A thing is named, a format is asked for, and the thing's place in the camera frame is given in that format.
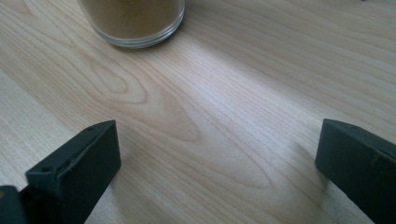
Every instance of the glass jar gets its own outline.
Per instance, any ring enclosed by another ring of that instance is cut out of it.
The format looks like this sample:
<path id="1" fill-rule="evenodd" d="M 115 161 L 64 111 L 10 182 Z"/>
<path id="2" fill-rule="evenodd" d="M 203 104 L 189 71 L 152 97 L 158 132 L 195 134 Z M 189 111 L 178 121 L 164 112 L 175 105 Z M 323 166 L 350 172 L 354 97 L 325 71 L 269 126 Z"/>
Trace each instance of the glass jar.
<path id="1" fill-rule="evenodd" d="M 184 0 L 78 0 L 87 20 L 107 42 L 143 48 L 165 40 L 180 25 Z"/>

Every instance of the table surface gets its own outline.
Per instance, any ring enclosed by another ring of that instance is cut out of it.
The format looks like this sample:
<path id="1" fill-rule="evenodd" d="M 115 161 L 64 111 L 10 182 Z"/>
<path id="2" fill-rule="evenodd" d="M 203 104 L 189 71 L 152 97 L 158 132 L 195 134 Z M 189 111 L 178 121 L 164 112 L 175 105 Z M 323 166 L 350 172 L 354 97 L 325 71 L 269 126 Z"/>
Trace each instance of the table surface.
<path id="1" fill-rule="evenodd" d="M 0 185 L 115 119 L 87 223 L 371 223 L 314 159 L 325 118 L 396 142 L 395 21 L 394 0 L 188 0 L 171 38 L 121 49 L 77 1 L 1 0 Z"/>

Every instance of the light wood surface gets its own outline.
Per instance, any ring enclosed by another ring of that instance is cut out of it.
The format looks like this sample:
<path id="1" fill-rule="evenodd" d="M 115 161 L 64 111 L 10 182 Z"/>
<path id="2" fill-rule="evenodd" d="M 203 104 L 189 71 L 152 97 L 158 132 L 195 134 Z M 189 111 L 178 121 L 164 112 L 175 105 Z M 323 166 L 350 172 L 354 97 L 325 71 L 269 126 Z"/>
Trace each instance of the light wood surface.
<path id="1" fill-rule="evenodd" d="M 188 0 L 170 39 L 120 49 L 76 0 L 0 0 L 0 185 L 115 119 L 87 223 L 371 223 L 314 159 L 324 118 L 396 143 L 395 21 L 394 0 Z"/>

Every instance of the jar base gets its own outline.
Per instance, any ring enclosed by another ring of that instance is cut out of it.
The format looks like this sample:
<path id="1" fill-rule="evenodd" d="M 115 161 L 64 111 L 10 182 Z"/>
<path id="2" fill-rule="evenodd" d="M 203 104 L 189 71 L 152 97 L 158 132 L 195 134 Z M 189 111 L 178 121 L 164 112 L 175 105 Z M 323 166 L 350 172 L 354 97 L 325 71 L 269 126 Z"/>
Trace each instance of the jar base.
<path id="1" fill-rule="evenodd" d="M 181 24 L 181 21 L 183 20 L 184 17 L 184 8 L 178 15 L 177 19 L 170 24 L 166 29 L 161 31 L 160 33 L 152 36 L 148 36 L 145 38 L 138 38 L 138 39 L 119 39 L 115 37 L 111 37 L 109 35 L 106 35 L 102 33 L 101 31 L 97 30 L 95 27 L 93 27 L 93 30 L 99 34 L 105 41 L 108 43 L 119 46 L 119 47 L 124 47 L 124 48 L 129 48 L 129 49 L 142 49 L 145 47 L 149 47 L 155 44 L 158 44 L 162 41 L 164 41 L 166 38 L 168 38 L 172 33 L 175 32 L 177 27 Z"/>

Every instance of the black plastic object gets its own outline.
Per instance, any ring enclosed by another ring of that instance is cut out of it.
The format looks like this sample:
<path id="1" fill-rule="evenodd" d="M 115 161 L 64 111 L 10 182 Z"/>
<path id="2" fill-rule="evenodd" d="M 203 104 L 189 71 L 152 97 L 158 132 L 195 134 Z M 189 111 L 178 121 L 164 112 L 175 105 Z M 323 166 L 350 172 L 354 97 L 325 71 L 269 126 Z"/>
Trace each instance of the black plastic object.
<path id="1" fill-rule="evenodd" d="M 315 164 L 375 223 L 396 223 L 396 146 L 325 119 Z"/>
<path id="2" fill-rule="evenodd" d="M 84 223 L 120 165 L 116 121 L 95 124 L 30 169 L 20 193 L 0 187 L 0 223 Z"/>

